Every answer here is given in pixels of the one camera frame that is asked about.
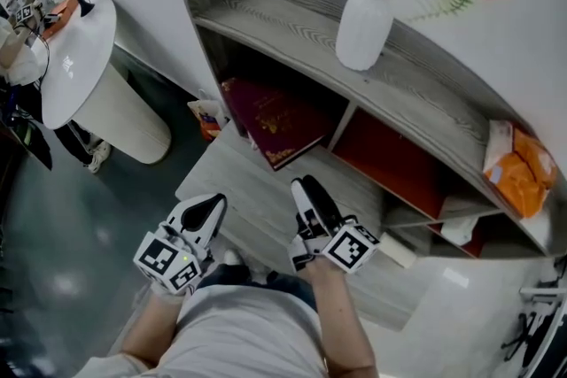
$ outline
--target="floor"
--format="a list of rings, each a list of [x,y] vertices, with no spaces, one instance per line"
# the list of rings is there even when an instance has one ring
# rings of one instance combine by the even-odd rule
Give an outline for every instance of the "floor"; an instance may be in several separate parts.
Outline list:
[[[13,186],[0,277],[17,312],[0,323],[23,345],[14,362],[27,376],[65,378],[108,352],[145,285],[131,263],[136,248],[206,149],[185,92],[139,68],[129,82],[172,130],[162,162],[144,166],[114,150],[94,176],[48,131],[52,172],[26,158]]]
[[[109,351],[144,299],[136,247],[206,148],[181,90],[139,68],[130,83],[172,128],[164,161],[143,166],[115,150],[93,176],[46,134],[53,171],[32,158],[19,171],[0,275],[17,312],[0,322],[17,333],[22,375],[67,378]],[[364,322],[382,378],[517,376],[521,357],[504,364],[499,347],[516,328],[519,288],[547,276],[550,262],[426,258],[416,266],[436,277],[403,331]]]

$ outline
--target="book cover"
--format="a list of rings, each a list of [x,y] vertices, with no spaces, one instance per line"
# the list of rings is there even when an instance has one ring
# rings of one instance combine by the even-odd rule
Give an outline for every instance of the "book cover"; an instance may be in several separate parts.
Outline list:
[[[274,170],[334,131],[332,117],[288,89],[232,77],[221,85],[232,111]]]

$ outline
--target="vase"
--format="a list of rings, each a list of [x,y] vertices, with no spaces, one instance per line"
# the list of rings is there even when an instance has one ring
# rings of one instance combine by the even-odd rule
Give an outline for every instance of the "vase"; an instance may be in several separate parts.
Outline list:
[[[380,57],[392,23],[388,0],[348,0],[338,28],[340,63],[356,71],[368,70]]]

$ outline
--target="orange plastic bag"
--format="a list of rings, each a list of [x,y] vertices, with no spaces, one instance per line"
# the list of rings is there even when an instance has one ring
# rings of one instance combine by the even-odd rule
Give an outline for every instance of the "orange plastic bag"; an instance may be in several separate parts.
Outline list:
[[[484,173],[525,218],[543,207],[557,166],[540,141],[507,121],[490,122]]]

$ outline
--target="black pants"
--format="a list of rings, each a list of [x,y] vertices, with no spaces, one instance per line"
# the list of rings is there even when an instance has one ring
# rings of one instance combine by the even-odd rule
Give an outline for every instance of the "black pants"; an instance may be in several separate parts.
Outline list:
[[[42,94],[38,89],[34,87],[33,84],[26,85],[19,88],[18,94],[18,106],[29,113],[34,120],[43,123],[42,116]],[[79,125],[72,121],[74,130],[80,135],[81,139],[85,142],[89,142],[90,134],[81,129]],[[55,129],[55,135],[61,141],[63,146],[79,159],[85,166],[90,164],[92,161],[92,156],[85,150],[85,147],[81,140],[75,135],[73,130],[69,125]]]

